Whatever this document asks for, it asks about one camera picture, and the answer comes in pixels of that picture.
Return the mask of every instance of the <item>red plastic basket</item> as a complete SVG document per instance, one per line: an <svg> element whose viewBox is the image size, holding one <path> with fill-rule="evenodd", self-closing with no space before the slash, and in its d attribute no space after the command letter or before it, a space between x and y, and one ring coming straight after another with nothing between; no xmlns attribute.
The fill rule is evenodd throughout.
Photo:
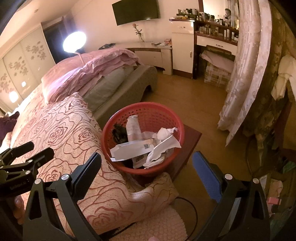
<svg viewBox="0 0 296 241"><path fill-rule="evenodd" d="M112 130L114 124L120 124L124 127L129 116L138 115L138 121L141 131L158 132L161 127L173 128L177 127L178 131L174 132L174 137L179 141L182 146L184 143L184 125L175 112L166 106L154 102L140 102L126 106L116 112L106 123L102 134L102 151L107 161L109 161L116 169L136 174L136 175L157 175L163 172L172 160L181 151L181 148L175 148L173 154L166 158L163 163L153 166L148 169L132 169L125 167L120 161L112 162L110 157L110 149L116 146L113 140Z"/></svg>

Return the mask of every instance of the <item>vanity desk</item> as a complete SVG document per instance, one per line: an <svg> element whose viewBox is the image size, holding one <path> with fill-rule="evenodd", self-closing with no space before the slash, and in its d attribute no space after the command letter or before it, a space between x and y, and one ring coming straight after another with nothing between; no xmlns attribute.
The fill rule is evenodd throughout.
<svg viewBox="0 0 296 241"><path fill-rule="evenodd" d="M219 32L229 29L238 33L238 30L218 25L214 22L203 22L188 19L170 19L172 24L172 52L173 73L187 78L195 79L198 76L199 55L204 47L211 46L221 51L226 51L235 56L237 53L237 41L224 39L222 36L214 36L199 32L200 26L206 24L218 26Z"/></svg>

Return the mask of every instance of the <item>mirror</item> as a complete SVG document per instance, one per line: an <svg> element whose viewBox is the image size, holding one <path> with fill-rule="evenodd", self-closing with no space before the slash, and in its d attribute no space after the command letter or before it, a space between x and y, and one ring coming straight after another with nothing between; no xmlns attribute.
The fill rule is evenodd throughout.
<svg viewBox="0 0 296 241"><path fill-rule="evenodd" d="M238 0L203 0L203 11L209 15L214 15L215 19L224 20L227 17L228 22L232 23L231 26L238 28Z"/></svg>

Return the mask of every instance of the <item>blue gripper pad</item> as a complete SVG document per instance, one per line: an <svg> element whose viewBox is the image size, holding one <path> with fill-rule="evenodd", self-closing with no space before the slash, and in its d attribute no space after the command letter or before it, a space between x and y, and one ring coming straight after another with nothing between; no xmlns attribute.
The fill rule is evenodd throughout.
<svg viewBox="0 0 296 241"><path fill-rule="evenodd" d="M216 200L217 203L220 202L222 197L221 183L217 177L217 174L220 175L223 173L220 170L220 172L215 173L210 167L210 165L214 164L210 164L201 152L195 152L192 155L192 162L209 196Z"/></svg>

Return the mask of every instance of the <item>pink duvet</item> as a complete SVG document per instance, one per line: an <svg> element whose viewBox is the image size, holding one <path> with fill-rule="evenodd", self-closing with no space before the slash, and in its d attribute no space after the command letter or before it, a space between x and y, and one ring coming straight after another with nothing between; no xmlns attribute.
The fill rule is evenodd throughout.
<svg viewBox="0 0 296 241"><path fill-rule="evenodd" d="M139 62L138 57L127 49L110 48L97 50L79 56L65 59L51 68L41 79L43 95L46 103L54 103L63 100L75 92L82 96L97 83L93 77L106 76L113 70L133 66Z"/></svg>

